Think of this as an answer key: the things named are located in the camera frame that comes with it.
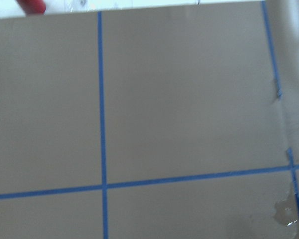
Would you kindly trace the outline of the red cylindrical bottle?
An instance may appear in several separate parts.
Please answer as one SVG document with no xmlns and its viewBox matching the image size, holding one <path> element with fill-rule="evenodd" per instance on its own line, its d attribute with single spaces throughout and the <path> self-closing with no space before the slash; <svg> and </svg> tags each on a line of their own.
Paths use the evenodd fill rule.
<svg viewBox="0 0 299 239">
<path fill-rule="evenodd" d="M 42 15 L 46 12 L 46 4 L 43 0 L 17 0 L 17 3 L 25 15 Z"/>
</svg>

